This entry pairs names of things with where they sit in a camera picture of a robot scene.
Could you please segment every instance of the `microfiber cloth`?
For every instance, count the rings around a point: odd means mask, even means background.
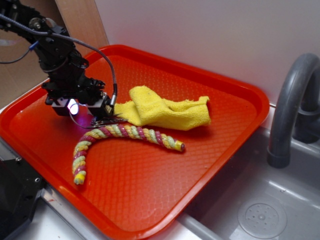
[[[161,98],[147,86],[136,86],[129,91],[132,101],[117,103],[114,113],[135,126],[156,126],[175,130],[190,130],[210,124],[208,96],[198,101],[171,101]]]

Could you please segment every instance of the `led light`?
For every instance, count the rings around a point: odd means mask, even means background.
[[[79,112],[79,106],[74,99],[70,99],[67,107],[72,115],[76,115]]]

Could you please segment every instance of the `dog rope toy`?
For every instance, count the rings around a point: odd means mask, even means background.
[[[95,128],[86,132],[74,148],[72,173],[74,177],[73,182],[76,185],[83,185],[85,182],[87,174],[86,155],[89,146],[96,142],[96,140],[107,139],[110,137],[140,139],[153,144],[158,144],[171,150],[177,150],[180,152],[185,150],[185,144],[183,142],[152,129],[122,124],[113,124]]]

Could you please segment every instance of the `robotic arm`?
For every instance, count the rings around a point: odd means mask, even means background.
[[[19,0],[0,0],[0,29],[14,32],[35,46],[40,67],[49,77],[41,86],[47,91],[45,103],[58,115],[69,116],[71,99],[88,107],[94,116],[93,124],[114,115],[118,94],[116,77],[112,63],[101,51],[69,37],[63,27]],[[109,63],[113,78],[111,98],[103,92],[103,81],[86,77],[89,62],[77,51],[74,42],[95,50]]]

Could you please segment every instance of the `rope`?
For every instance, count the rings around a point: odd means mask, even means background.
[[[100,128],[95,128],[86,132],[79,140],[74,148],[72,174],[73,182],[76,185],[83,185],[86,178],[86,155],[89,146],[100,139],[107,139],[111,137],[116,138],[130,138],[148,141],[153,144],[158,144],[170,150],[183,152],[185,144],[181,141],[173,139],[159,131],[152,129],[141,128],[131,125],[107,125]]]

